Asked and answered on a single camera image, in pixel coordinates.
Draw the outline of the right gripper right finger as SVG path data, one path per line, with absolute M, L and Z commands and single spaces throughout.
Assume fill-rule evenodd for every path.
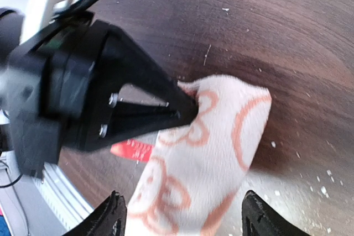
M 307 236 L 252 190 L 246 192 L 242 201 L 242 230 L 243 236 Z

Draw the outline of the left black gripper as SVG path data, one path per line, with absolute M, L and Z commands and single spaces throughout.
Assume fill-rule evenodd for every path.
M 109 98 L 133 85 L 160 105 Z M 197 103 L 124 30 L 90 13 L 53 22 L 6 59 L 5 105 L 22 175 L 40 177 L 62 147 L 93 152 L 115 141 L 113 109 L 196 109 Z

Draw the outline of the front aluminium rail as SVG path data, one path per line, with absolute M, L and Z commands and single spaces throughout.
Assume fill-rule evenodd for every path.
M 47 206 L 66 230 L 75 228 L 93 212 L 93 207 L 59 166 L 44 164 L 42 179 L 34 179 L 33 182 Z

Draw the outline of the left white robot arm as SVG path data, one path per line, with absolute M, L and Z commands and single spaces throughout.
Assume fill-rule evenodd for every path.
M 94 20 L 98 0 L 28 0 L 1 9 L 1 108 L 19 171 L 40 178 L 63 146 L 92 152 L 190 124 L 196 102 L 121 28 Z

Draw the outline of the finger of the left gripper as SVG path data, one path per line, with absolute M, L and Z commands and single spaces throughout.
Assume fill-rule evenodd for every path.
M 190 124 L 198 114 L 195 101 L 188 104 L 148 106 L 117 102 L 87 111 L 80 132 L 80 150 L 92 152 L 147 133 Z

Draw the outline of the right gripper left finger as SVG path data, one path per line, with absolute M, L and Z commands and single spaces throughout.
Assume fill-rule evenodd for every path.
M 125 199 L 112 191 L 94 211 L 79 225 L 65 233 L 67 236 L 116 235 L 124 236 L 127 220 Z

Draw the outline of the orange bunny pattern towel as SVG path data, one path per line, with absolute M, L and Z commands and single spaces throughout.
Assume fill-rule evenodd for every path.
M 213 75 L 179 86 L 199 106 L 187 126 L 135 139 L 111 153 L 145 163 L 130 199 L 126 235 L 214 235 L 252 163 L 272 98 L 268 89 Z

